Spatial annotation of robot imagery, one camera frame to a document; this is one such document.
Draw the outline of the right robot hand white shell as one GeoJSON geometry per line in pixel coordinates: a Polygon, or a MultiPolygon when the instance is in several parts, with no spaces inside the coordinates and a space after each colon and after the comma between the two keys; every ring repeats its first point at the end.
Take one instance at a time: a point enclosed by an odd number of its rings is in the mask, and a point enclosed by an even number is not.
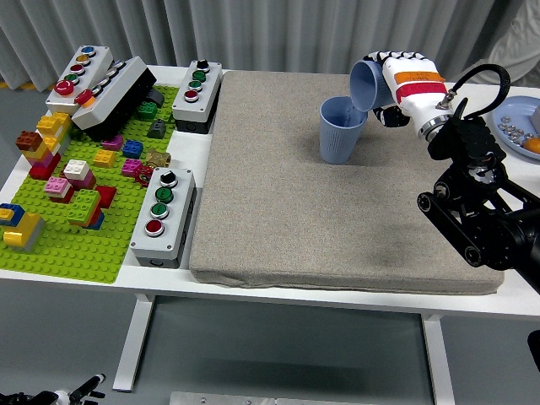
{"type": "Polygon", "coordinates": [[[414,125],[418,136],[436,132],[453,113],[435,63],[419,52],[374,51],[351,69],[354,106],[373,111],[386,127],[414,125]]]}

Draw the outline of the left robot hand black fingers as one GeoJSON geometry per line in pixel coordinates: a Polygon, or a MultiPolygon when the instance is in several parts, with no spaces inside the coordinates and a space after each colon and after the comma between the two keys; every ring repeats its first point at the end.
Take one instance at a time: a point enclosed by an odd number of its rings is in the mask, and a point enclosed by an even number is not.
{"type": "Polygon", "coordinates": [[[35,395],[23,392],[2,394],[1,404],[97,404],[105,393],[95,389],[105,380],[104,374],[97,374],[74,390],[41,391],[35,395]]]}

